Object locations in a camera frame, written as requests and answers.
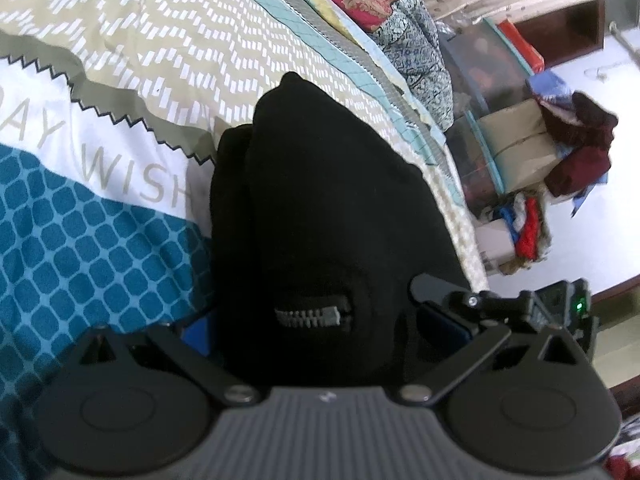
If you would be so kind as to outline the patterned bed sheet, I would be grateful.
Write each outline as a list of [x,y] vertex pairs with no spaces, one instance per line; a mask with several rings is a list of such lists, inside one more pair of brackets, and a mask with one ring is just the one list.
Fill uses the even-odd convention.
[[1,0],[1,474],[41,479],[34,406],[93,325],[205,304],[219,139],[294,72],[418,166],[488,285],[444,132],[330,0]]

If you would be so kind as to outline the red floral blanket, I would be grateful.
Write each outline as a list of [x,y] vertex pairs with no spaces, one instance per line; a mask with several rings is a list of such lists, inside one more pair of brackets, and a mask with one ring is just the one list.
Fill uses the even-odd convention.
[[438,31],[422,0],[331,0],[384,52],[442,131],[454,123],[454,90]]

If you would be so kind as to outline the clear plastic storage bag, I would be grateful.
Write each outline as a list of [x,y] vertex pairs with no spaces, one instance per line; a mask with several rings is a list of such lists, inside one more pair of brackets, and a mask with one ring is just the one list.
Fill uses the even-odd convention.
[[473,214],[506,192],[497,163],[480,128],[480,118],[524,101],[533,70],[506,35],[483,20],[450,38],[440,50],[454,89],[454,124],[447,144]]

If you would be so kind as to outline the black pants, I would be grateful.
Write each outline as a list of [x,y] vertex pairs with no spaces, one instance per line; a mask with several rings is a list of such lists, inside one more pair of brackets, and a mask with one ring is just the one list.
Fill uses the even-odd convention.
[[255,387],[408,382],[410,282],[468,284],[421,170],[294,73],[222,136],[210,214],[212,355]]

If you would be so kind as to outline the dark red cloth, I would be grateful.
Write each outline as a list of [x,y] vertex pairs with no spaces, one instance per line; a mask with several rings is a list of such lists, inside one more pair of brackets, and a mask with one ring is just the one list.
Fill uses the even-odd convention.
[[544,184],[554,197],[582,192],[611,169],[608,153],[617,116],[580,91],[538,98],[537,104],[553,142],[570,150],[544,178]]

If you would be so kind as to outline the red white blue cloth bundle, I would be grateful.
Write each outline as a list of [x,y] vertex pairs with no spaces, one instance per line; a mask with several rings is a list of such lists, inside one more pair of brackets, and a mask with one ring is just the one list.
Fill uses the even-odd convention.
[[485,208],[475,226],[475,239],[488,274],[511,275],[544,260],[552,236],[542,194],[514,192]]

